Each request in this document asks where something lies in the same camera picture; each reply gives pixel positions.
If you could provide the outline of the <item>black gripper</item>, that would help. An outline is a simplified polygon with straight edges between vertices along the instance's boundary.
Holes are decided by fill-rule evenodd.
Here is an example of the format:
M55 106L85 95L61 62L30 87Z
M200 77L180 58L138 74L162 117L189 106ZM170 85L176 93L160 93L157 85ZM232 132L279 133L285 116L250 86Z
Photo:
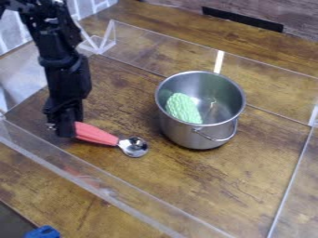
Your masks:
M82 100L93 89L89 59L69 45L59 32L42 32L39 62L45 67L50 96L45 105L46 126L62 138L77 136L83 120Z

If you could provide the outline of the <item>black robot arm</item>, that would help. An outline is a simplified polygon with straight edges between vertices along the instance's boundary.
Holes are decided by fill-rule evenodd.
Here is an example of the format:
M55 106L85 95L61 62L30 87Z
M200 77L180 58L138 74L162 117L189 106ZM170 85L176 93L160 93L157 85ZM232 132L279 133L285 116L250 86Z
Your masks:
M43 108L47 127L59 137L74 138L93 81L89 59L78 52L81 28L67 0L0 0L0 18L7 10L19 13L39 50L50 92Z

